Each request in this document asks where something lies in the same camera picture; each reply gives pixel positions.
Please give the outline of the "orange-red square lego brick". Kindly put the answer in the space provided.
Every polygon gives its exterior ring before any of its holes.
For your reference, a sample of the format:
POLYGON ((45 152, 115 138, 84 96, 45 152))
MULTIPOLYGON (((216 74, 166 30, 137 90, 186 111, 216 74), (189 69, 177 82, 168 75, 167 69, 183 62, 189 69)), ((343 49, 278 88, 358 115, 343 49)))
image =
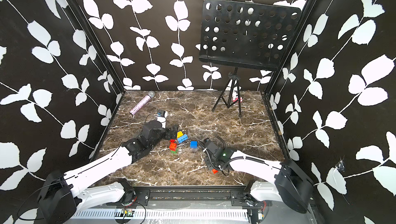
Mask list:
POLYGON ((169 149, 173 151, 177 150, 177 141, 175 139, 170 140, 169 149))

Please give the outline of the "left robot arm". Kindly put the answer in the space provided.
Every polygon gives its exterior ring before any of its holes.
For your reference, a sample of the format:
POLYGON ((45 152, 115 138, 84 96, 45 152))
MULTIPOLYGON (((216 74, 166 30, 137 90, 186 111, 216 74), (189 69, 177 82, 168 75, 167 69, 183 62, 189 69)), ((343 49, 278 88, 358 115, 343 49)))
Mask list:
POLYGON ((128 183, 116 182, 104 187, 91 185, 144 158, 161 140, 175 139, 178 128, 178 125, 165 128, 163 123, 152 120, 143 125, 140 133, 108 155, 74 170, 50 173, 37 198, 44 220, 48 224, 62 224, 78 211, 119 201, 125 191, 132 189, 128 183))

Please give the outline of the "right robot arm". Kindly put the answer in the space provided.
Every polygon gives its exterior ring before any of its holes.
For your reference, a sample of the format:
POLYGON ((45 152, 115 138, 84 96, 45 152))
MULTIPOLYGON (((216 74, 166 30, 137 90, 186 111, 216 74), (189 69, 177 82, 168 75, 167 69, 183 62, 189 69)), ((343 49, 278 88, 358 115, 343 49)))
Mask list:
POLYGON ((206 166, 213 173, 220 171, 227 176, 237 171, 262 179, 249 183, 245 189, 247 204, 279 201, 296 212, 308 212, 314 183, 294 161, 260 159, 227 147, 225 142, 219 147, 208 138, 198 144, 206 154, 206 166))

